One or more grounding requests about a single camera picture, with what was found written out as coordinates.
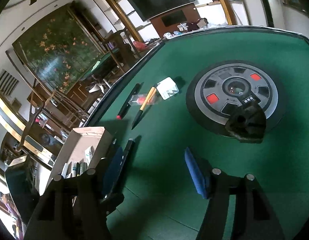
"floral painting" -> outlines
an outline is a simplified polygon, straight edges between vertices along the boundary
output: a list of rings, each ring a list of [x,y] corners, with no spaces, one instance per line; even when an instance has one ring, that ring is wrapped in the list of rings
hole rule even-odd
[[[48,14],[13,43],[18,56],[49,89],[65,94],[102,57],[67,8]]]

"metal bolt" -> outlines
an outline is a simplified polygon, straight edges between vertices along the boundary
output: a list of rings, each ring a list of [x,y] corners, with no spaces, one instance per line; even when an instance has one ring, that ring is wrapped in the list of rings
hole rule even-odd
[[[96,170],[95,169],[88,169],[87,170],[87,174],[88,175],[93,175],[93,174],[95,174],[96,173]]]
[[[247,179],[253,181],[254,176],[252,174],[247,174]]]
[[[61,179],[62,179],[62,176],[61,176],[61,175],[56,175],[56,176],[53,178],[54,181],[59,181],[59,180],[61,180]]]
[[[221,170],[218,169],[218,168],[214,168],[214,169],[212,170],[212,173],[213,173],[213,174],[216,174],[216,175],[220,175],[220,174],[221,174]]]

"red button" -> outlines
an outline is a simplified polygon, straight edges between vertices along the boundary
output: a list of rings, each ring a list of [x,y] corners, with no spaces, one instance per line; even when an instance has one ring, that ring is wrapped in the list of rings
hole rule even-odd
[[[250,76],[251,76],[251,78],[254,79],[255,81],[258,81],[258,80],[261,79],[261,77],[260,77],[258,74],[256,74],[256,73],[254,73],[254,74],[252,74],[252,75],[250,75]]]
[[[215,102],[219,101],[219,98],[216,96],[216,94],[211,94],[207,96],[207,100],[212,105]]]

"green table surface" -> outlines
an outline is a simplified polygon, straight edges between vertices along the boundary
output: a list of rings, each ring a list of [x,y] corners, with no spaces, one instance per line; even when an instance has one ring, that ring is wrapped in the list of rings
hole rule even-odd
[[[85,75],[81,78],[81,80],[86,79],[87,77],[93,75],[94,72],[98,71],[99,68],[104,66],[104,63],[106,62],[106,60],[111,57],[111,54],[109,52],[107,52],[105,55],[103,55],[100,59],[99,59],[99,65],[96,66],[95,68],[91,68],[87,73],[85,73]]]
[[[286,113],[261,144],[241,144],[216,135],[195,122],[185,95],[194,76],[224,60],[247,60],[280,77],[288,95]],[[140,93],[166,77],[180,92],[148,107],[134,130],[138,106],[123,120],[116,115],[136,83]],[[105,126],[125,146],[136,138],[123,194],[124,202],[108,216],[114,239],[195,239],[208,201],[197,194],[184,149],[206,158],[229,175],[254,174],[292,239],[309,216],[309,44],[272,33],[216,33],[167,42],[135,75],[93,124]],[[229,239],[235,196],[231,196],[224,239]]]

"black circular base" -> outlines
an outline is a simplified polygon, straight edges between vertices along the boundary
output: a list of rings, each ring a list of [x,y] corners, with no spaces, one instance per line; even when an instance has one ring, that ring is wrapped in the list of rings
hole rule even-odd
[[[225,125],[220,124],[218,122],[215,122],[214,120],[208,118],[198,108],[197,103],[195,101],[194,92],[195,92],[197,83],[202,78],[202,76],[205,75],[208,71],[210,71],[210,70],[212,70],[216,67],[219,67],[221,65],[233,64],[233,63],[234,64],[243,63],[243,64],[247,64],[247,65],[252,65],[252,66],[255,66],[255,67],[262,70],[262,66],[259,66],[259,65],[255,64],[253,62],[244,61],[244,60],[227,60],[227,61],[218,62],[218,63],[213,64],[210,67],[200,71],[194,77],[192,82],[190,83],[188,90],[187,90],[187,93],[186,93],[186,105],[187,105],[188,111],[193,116],[193,118],[196,120],[196,122],[199,125],[201,125],[202,127],[204,127],[205,129],[207,129],[207,130],[209,130],[213,133],[223,135],[223,136],[227,136],[227,137],[231,137],[231,135],[226,131]],[[269,131],[279,123],[279,121],[282,119],[282,117],[285,113],[286,95],[284,93],[283,85],[281,84],[279,79],[276,78],[276,76],[273,75],[273,73],[269,73],[268,70],[266,72],[267,72],[268,75],[271,76],[271,79],[275,83],[277,91],[278,91],[277,107],[276,107],[275,111],[271,114],[271,116],[269,118],[267,118],[267,121],[266,121],[266,131]]]

